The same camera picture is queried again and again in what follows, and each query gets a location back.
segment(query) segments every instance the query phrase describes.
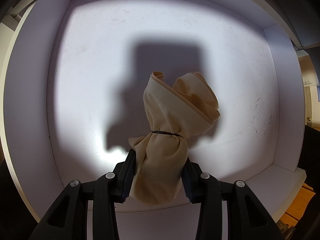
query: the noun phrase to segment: wooden floor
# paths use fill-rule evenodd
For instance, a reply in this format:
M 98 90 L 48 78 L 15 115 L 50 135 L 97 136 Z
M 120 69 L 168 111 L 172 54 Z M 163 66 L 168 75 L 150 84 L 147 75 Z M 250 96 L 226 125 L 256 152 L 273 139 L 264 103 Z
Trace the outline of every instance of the wooden floor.
M 289 226 L 295 226 L 303 216 L 303 213 L 314 194 L 313 189 L 304 183 L 290 207 L 280 218 L 282 222 Z

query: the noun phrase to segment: metal screw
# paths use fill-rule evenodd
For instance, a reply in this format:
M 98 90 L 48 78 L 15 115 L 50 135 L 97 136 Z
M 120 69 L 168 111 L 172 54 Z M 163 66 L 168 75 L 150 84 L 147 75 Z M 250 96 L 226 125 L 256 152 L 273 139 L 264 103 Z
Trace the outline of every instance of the metal screw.
M 206 172 L 203 172 L 203 173 L 201 173 L 200 177 L 203 179 L 208 179 L 208 178 L 210 178 L 210 175 Z
M 237 185 L 238 187 L 244 187 L 244 186 L 245 186 L 245 183 L 244 183 L 242 180 L 238 180 L 238 181 L 236 182 L 236 185 Z
M 113 173 L 113 172 L 108 172 L 107 174 L 106 174 L 106 178 L 107 179 L 112 179 L 112 178 L 114 178 L 115 177 L 115 174 Z
M 79 180 L 76 180 L 76 179 L 75 179 L 75 180 L 73 180 L 73 181 L 70 182 L 70 186 L 71 186 L 71 187 L 75 187 L 75 186 L 78 186 L 78 185 L 79 185 Z

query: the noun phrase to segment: tied cloth bundle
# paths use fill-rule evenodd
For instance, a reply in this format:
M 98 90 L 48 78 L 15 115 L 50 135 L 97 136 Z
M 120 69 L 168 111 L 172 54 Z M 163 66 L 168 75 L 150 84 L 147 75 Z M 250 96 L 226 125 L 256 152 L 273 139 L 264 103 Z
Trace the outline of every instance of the tied cloth bundle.
M 178 78 L 172 87 L 153 72 L 143 94 L 151 133 L 129 138 L 136 151 L 136 174 L 130 195 L 156 205 L 175 199 L 188 157 L 186 139 L 206 133 L 220 116 L 218 101 L 199 72 Z

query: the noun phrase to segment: black rubber band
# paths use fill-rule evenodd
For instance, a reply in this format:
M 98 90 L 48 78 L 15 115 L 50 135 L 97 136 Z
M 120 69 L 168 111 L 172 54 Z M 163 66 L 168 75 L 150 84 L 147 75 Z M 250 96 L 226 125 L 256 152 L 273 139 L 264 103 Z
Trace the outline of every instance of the black rubber band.
M 175 136 L 182 137 L 181 135 L 178 135 L 176 133 L 170 133 L 170 132 L 164 132 L 164 131 L 153 131 L 153 133 L 161 133 L 161 134 L 175 135 Z

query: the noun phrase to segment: cloth bag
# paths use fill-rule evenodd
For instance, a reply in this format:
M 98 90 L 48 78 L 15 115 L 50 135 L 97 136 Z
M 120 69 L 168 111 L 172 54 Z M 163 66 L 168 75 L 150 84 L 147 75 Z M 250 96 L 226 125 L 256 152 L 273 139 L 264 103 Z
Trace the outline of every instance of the cloth bag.
M 130 195 L 156 205 L 174 200 L 181 188 L 188 157 L 186 139 L 206 133 L 220 114 L 217 98 L 199 72 L 183 75 L 172 87 L 164 83 L 163 73 L 153 72 L 143 101 L 153 132 L 129 138 L 136 151 Z

